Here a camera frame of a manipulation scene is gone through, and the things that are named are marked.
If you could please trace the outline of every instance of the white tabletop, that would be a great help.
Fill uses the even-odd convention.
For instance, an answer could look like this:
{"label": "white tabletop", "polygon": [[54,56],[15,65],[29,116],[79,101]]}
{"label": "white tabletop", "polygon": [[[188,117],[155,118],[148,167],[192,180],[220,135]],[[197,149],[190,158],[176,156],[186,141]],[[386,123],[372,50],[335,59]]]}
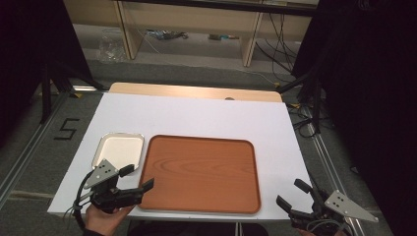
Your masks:
{"label": "white tabletop", "polygon": [[82,180],[91,171],[100,138],[108,133],[134,133],[145,137],[139,168],[119,179],[120,189],[138,186],[148,143],[155,135],[247,140],[255,148],[262,204],[257,213],[143,210],[135,207],[131,217],[209,221],[288,219],[287,213],[275,202],[277,195],[288,200],[295,209],[312,211],[310,195],[293,185],[296,178],[309,184],[310,181],[284,103],[106,93],[48,209],[49,213],[63,215],[72,206]]}

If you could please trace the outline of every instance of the robotic arm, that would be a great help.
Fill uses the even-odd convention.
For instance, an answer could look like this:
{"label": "robotic arm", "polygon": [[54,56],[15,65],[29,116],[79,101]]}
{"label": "robotic arm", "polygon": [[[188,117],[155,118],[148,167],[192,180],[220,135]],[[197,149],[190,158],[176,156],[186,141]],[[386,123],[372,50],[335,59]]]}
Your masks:
{"label": "robotic arm", "polygon": [[[140,188],[136,189],[120,190],[116,187],[119,176],[122,178],[133,171],[133,164],[118,170],[108,160],[103,159],[98,166],[86,176],[73,204],[73,216],[77,219],[82,230],[86,226],[81,216],[81,209],[83,206],[80,205],[80,202],[88,197],[93,205],[106,213],[112,213],[116,208],[139,205],[142,203],[144,194],[153,188],[153,179],[146,181]],[[90,189],[90,191],[81,196],[83,188]]]}
{"label": "robotic arm", "polygon": [[306,213],[292,209],[292,205],[278,195],[276,203],[288,213],[294,228],[303,229],[318,236],[333,236],[338,230],[342,230],[350,236],[352,235],[348,230],[350,225],[346,223],[344,217],[378,222],[376,217],[337,190],[329,196],[326,191],[312,188],[300,179],[296,179],[294,185],[306,194],[310,193],[314,201],[313,212]]}

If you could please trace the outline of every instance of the floor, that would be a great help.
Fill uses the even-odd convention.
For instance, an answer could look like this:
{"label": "floor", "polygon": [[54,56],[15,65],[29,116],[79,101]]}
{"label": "floor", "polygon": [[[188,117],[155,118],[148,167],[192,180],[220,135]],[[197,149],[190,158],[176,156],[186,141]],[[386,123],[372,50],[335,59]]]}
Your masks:
{"label": "floor", "polygon": [[[74,25],[74,27],[86,58],[91,62],[91,68],[97,67],[97,65],[105,68],[122,62],[123,64],[131,64],[137,67],[141,65],[149,67],[151,65],[172,66],[190,68],[193,71],[198,71],[197,69],[201,71],[218,69],[228,72],[233,71],[238,74],[237,78],[243,78],[244,76],[242,75],[248,75],[251,79],[257,80],[257,85],[262,89],[274,89],[278,84],[285,85],[289,80],[293,80],[286,70],[276,64],[272,64],[271,60],[260,50],[261,48],[269,55],[272,55],[273,47],[276,45],[274,40],[258,40],[260,48],[256,48],[254,51],[250,67],[242,66],[238,39],[212,40],[206,34],[195,33],[188,33],[188,38],[179,37],[167,40],[158,40],[154,37],[146,36],[137,58],[129,61],[123,57],[123,50],[117,46],[117,41],[120,39],[119,29],[77,25]],[[116,41],[116,51],[112,51],[112,53],[113,55],[118,55],[117,53],[119,53],[120,57],[113,58],[111,61],[104,61],[103,53],[109,52],[108,50],[100,50],[100,43],[101,46],[105,45],[105,41],[103,41],[104,36],[112,38],[113,45]],[[291,51],[297,53],[300,42],[286,42],[286,44]],[[290,66],[283,54],[278,53],[276,56],[278,61],[286,67]],[[156,74],[166,72],[154,71],[154,73],[156,76]],[[173,78],[168,73],[162,76]],[[102,82],[111,84],[114,81],[117,81],[117,79],[104,78]],[[297,103],[296,94],[298,89],[294,88],[283,94],[283,100],[287,103]],[[85,102],[80,104],[76,99],[66,98],[63,100],[60,94],[54,93],[53,99],[55,104],[61,103],[64,107],[56,112],[55,119],[81,117],[82,120],[84,118],[88,120],[92,117],[94,108],[99,103],[100,98],[99,92],[86,93],[84,94]],[[30,160],[23,167],[25,171],[20,176],[15,177],[18,182],[12,186],[13,191],[8,196],[7,202],[1,207],[0,235],[33,235],[33,233],[35,235],[77,235],[80,233],[74,221],[66,220],[63,224],[61,222],[62,219],[46,213],[47,206],[53,198],[54,190],[61,181],[59,177],[55,177],[57,176],[55,172],[65,173],[72,156],[74,156],[71,151],[77,149],[77,142],[61,144],[58,147],[49,147],[46,144],[49,142],[48,139],[53,139],[53,136],[40,136],[38,140],[33,139],[32,134],[38,129],[37,121],[39,120],[40,109],[40,93],[37,91],[33,95],[31,107],[27,111],[26,117],[30,117],[30,119],[22,119],[22,122],[20,122],[22,125],[10,137],[8,145],[0,150],[2,157],[0,159],[0,179],[8,177],[8,170],[14,166],[16,157],[24,154],[30,156]],[[303,115],[311,115],[310,109],[306,107],[289,109],[289,112],[293,123],[302,120]],[[325,110],[323,110],[322,115],[326,116]],[[59,122],[51,123],[47,132],[59,131],[61,124]],[[85,130],[88,124],[89,122],[80,122],[81,127],[78,129],[80,131]],[[321,122],[321,134],[312,138],[305,138],[312,131],[311,126],[295,130],[306,165],[317,182],[320,183],[320,186],[328,191],[341,190],[355,203],[358,203],[380,219],[378,224],[351,221],[355,225],[355,235],[392,235],[366,184],[359,175],[350,170],[347,151],[343,148],[343,144],[331,121],[326,119]],[[80,141],[82,138],[83,132],[78,132],[74,140]],[[27,144],[35,144],[37,146],[27,147]],[[60,161],[63,164],[59,166],[53,165],[51,161],[45,160],[41,153],[47,153],[49,157],[56,156],[56,158],[62,158]],[[121,229],[117,232],[117,235],[125,234],[124,230],[127,228],[127,224],[128,222],[124,222],[120,226]],[[263,226],[268,230],[269,235],[297,235],[296,231],[291,228],[289,221],[263,222]]]}

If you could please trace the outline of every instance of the gray floor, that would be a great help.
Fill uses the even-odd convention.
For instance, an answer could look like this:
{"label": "gray floor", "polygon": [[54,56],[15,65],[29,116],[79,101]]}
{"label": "gray floor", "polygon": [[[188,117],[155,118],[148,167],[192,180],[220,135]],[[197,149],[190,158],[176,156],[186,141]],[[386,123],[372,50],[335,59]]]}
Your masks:
{"label": "gray floor", "polygon": [[[112,83],[135,82],[148,84],[170,84],[188,86],[207,86],[237,89],[273,90],[274,83],[284,85],[293,80],[285,70],[274,66],[256,49],[251,67],[242,66],[239,42],[236,39],[222,41],[209,40],[207,35],[189,33],[189,38],[157,40],[146,37],[138,57],[133,61],[121,60],[119,63],[102,63],[97,60],[101,37],[109,35],[118,38],[117,29],[91,28],[75,26],[89,66],[95,79],[110,86]],[[299,43],[287,42],[291,50],[297,51]],[[273,49],[265,40],[259,40],[260,46],[272,54]],[[74,85],[82,85],[74,80]],[[296,94],[299,88],[294,88],[282,95],[283,100],[297,102]],[[46,212],[48,204],[55,194],[71,160],[77,151],[89,121],[94,114],[101,98],[100,92],[85,92],[81,97],[68,97],[67,94],[54,94],[55,104],[61,104],[54,109],[50,123],[45,132],[39,136],[38,146],[32,149],[30,162],[18,181],[13,186],[6,203],[0,210],[0,235],[80,235],[74,220],[63,220]],[[293,123],[301,118],[298,110],[292,110],[290,117]],[[41,114],[41,94],[33,95],[31,105],[26,115],[22,117],[19,126],[10,136],[9,142],[0,149],[0,180],[7,177],[16,159],[24,152],[31,141],[32,135],[38,129]],[[71,140],[59,141],[57,137],[68,137],[68,132],[60,131],[68,118],[78,119],[69,121],[72,128],[77,129]],[[367,209],[380,219],[380,223],[361,221],[363,232],[358,235],[392,235],[372,198],[366,184],[359,175],[350,171],[350,161],[337,131],[330,120],[321,122],[322,133],[314,138],[303,138],[300,134],[308,135],[309,127],[296,130],[298,143],[302,150],[306,166],[311,171],[319,185],[332,191],[334,184],[323,165],[323,154],[318,152],[318,141],[326,148],[327,155],[334,166],[334,173],[340,178],[339,184],[344,188],[350,199]],[[117,235],[125,235],[129,220],[119,227]],[[285,236],[298,235],[291,228],[289,221],[262,222],[269,235]]]}

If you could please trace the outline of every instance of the metal bracket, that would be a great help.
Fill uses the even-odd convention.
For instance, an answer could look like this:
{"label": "metal bracket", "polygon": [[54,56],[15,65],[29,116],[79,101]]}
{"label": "metal bracket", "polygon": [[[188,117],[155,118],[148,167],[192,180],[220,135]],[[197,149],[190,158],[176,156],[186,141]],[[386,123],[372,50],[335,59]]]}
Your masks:
{"label": "metal bracket", "polygon": [[364,219],[372,222],[379,222],[378,218],[368,213],[365,209],[355,204],[340,191],[334,191],[326,200],[326,207],[346,217]]}
{"label": "metal bracket", "polygon": [[95,167],[91,176],[88,178],[87,182],[84,185],[84,189],[89,189],[118,174],[119,170],[116,167],[114,167],[108,160],[103,159]]}

